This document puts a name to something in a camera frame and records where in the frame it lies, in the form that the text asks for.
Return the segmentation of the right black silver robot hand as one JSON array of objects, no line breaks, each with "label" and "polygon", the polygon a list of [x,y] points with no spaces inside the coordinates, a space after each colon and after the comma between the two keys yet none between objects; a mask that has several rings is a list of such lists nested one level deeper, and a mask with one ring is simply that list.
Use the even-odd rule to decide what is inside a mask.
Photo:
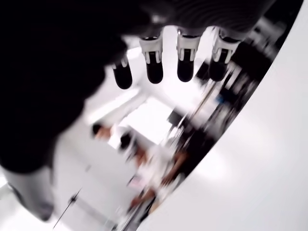
[{"label": "right black silver robot hand", "polygon": [[54,211],[59,135],[127,51],[126,35],[175,25],[218,26],[239,41],[270,0],[3,0],[0,3],[0,166],[20,204],[41,221]]}]

